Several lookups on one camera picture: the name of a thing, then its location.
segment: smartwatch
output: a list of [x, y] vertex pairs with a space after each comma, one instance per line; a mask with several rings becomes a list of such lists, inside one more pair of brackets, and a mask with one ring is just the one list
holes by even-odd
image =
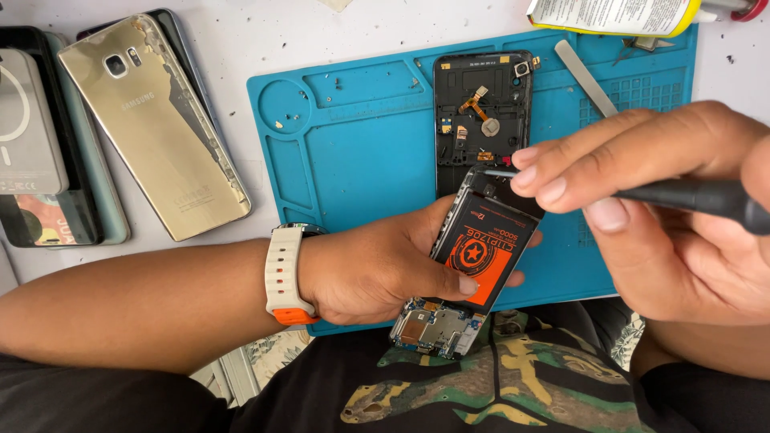
[[316, 317], [316, 308], [300, 297], [296, 266], [302, 239], [328, 233], [308, 223], [286, 223], [273, 229], [265, 260], [266, 309], [281, 324], [314, 324], [321, 320]]

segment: glue bottle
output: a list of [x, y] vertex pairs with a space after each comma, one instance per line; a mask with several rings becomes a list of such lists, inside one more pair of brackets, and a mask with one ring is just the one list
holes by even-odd
[[535, 27], [547, 29], [673, 38], [692, 23], [717, 20], [717, 14], [701, 5], [730, 11], [734, 21], [749, 21], [767, 4], [768, 0], [532, 0], [527, 17]]

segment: hand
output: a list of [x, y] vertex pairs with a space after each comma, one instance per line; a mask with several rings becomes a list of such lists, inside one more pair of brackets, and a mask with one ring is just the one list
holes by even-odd
[[[478, 285], [430, 259], [453, 197], [342, 233], [311, 237], [300, 248], [300, 296], [335, 324], [369, 324], [395, 318], [415, 296], [463, 300]], [[530, 245], [540, 243], [536, 233]], [[524, 282], [514, 271], [509, 286]]]
[[640, 315], [770, 324], [770, 238], [736, 222], [606, 198], [673, 176], [738, 179], [770, 209], [770, 128], [718, 102], [628, 110], [516, 152], [514, 192], [551, 212], [584, 208], [618, 293]]

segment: phone battery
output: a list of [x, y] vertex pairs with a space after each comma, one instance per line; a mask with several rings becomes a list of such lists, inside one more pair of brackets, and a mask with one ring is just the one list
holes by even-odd
[[465, 301], [453, 302], [486, 315], [516, 267], [539, 220], [468, 188], [457, 204], [436, 261], [462, 271], [479, 284]]

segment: white magsafe ring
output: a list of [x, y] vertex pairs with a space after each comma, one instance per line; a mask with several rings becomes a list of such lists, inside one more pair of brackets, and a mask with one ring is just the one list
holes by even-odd
[[16, 128], [16, 131], [10, 134], [5, 134], [4, 136], [0, 136], [0, 142], [5, 142], [5, 141], [11, 141], [13, 139], [19, 138], [21, 134], [23, 134], [24, 131], [27, 130], [27, 126], [29, 126], [29, 99], [27, 99], [27, 93], [22, 88], [22, 84], [18, 82], [18, 80], [16, 79], [16, 77], [13, 75], [11, 71], [7, 70], [6, 68], [3, 68], [2, 65], [0, 65], [0, 75], [6, 76], [8, 77], [9, 80], [11, 80], [11, 83], [13, 83], [13, 86], [16, 88], [16, 91], [22, 97], [22, 110], [24, 110], [22, 114], [22, 122]]

